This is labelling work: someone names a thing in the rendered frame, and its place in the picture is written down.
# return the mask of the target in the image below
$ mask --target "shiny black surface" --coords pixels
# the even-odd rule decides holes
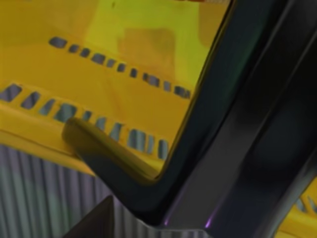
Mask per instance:
[[[309,122],[315,118],[314,113],[307,114],[303,109],[308,101],[303,100],[300,108],[304,111],[300,111],[296,105],[287,104],[287,100],[292,97],[302,100],[305,92],[299,80],[297,84],[292,82],[290,88],[288,85],[315,32],[316,12],[313,0],[236,2],[214,58],[206,65],[204,80],[189,110],[186,126],[172,148],[170,164],[155,185],[141,186],[103,154],[76,147],[72,140],[66,142],[74,146],[121,202],[145,223],[161,225],[174,203],[176,209],[170,216],[175,227],[182,228],[183,224],[184,229],[202,228],[207,222],[206,216],[211,215],[228,192],[206,230],[220,238],[254,237],[313,147],[315,131],[296,127],[306,116],[310,117]],[[297,89],[303,92],[295,96]],[[299,118],[288,121],[296,110],[299,110]],[[279,147],[278,143],[285,139],[284,133],[291,133],[292,129],[303,131],[296,134],[297,139]],[[305,142],[304,146],[299,144],[299,138]],[[87,143],[97,141],[87,138]],[[289,151],[287,146],[298,151]],[[206,179],[199,177],[203,172],[207,174]],[[176,202],[174,198],[185,180],[188,181],[184,195]],[[208,196],[202,193],[206,184]],[[255,208],[249,209],[249,214],[238,216],[248,204]],[[199,218],[201,224],[194,221]],[[246,233],[243,227],[249,225],[250,231]]]

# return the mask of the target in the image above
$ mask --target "black frame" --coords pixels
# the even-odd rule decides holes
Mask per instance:
[[[285,169],[287,179],[278,189],[271,181],[269,188],[263,186],[267,170],[277,172],[273,168],[261,171],[252,153],[262,145],[261,138],[269,133],[281,110],[280,101],[285,100],[294,69],[305,57],[316,31],[316,12],[314,0],[235,1],[171,150],[172,159],[157,183],[140,185],[113,163],[109,154],[93,151],[100,146],[98,140],[76,120],[66,124],[65,141],[119,200],[149,225],[204,229],[221,238],[260,237],[256,232],[276,208],[277,197],[283,196],[312,151],[303,148],[306,154],[298,168]],[[78,142],[83,140],[87,145]],[[234,213],[229,207],[247,205],[247,199],[239,203],[240,192],[254,189],[245,185],[255,178],[258,188],[268,189],[275,199],[263,196],[267,207],[255,219],[250,210],[248,216],[227,221]],[[239,220],[242,225],[250,223],[248,231],[236,226]]]

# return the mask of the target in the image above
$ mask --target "gray corrugated surface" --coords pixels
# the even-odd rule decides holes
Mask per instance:
[[[16,92],[0,94],[7,99]],[[25,106],[34,104],[29,98]],[[65,111],[62,121],[69,117]],[[136,135],[136,141],[142,143]],[[98,179],[0,145],[0,238],[60,238],[110,194]],[[206,238],[202,232],[155,232],[117,201],[116,238]]]

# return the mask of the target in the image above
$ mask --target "black plastic object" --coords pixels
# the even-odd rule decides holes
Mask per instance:
[[[316,11],[314,0],[236,1],[158,176],[133,179],[103,147],[107,136],[76,119],[65,141],[147,224],[215,238],[270,236],[317,143]]]
[[[114,238],[113,197],[106,197],[63,238]]]

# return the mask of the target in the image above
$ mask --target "yellow surface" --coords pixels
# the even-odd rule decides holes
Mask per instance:
[[[119,143],[159,170],[159,141],[171,147],[227,7],[176,0],[0,1],[0,92],[12,83],[22,88],[12,102],[0,100],[0,143],[91,173],[62,141],[63,123],[54,119],[68,103],[77,108],[75,117],[91,111],[91,123],[106,117],[105,133],[122,124]],[[53,37],[67,45],[50,45]],[[79,45],[75,54],[68,52],[72,44]],[[87,58],[80,56],[83,48],[91,51]],[[106,56],[103,65],[91,61],[95,53]],[[106,67],[109,59],[113,67]],[[124,72],[117,71],[120,63]],[[132,68],[137,78],[129,76]],[[175,86],[190,97],[174,94]],[[39,101],[22,108],[34,91]],[[56,100],[50,113],[39,114],[50,99]],[[152,152],[127,146],[132,129],[147,135],[146,145],[154,136]]]
[[[303,212],[294,205],[280,225],[280,232],[286,233],[290,238],[317,238],[317,210],[314,211],[309,198],[317,205],[317,178],[300,196],[306,211]],[[286,235],[277,234],[275,238],[288,238]]]

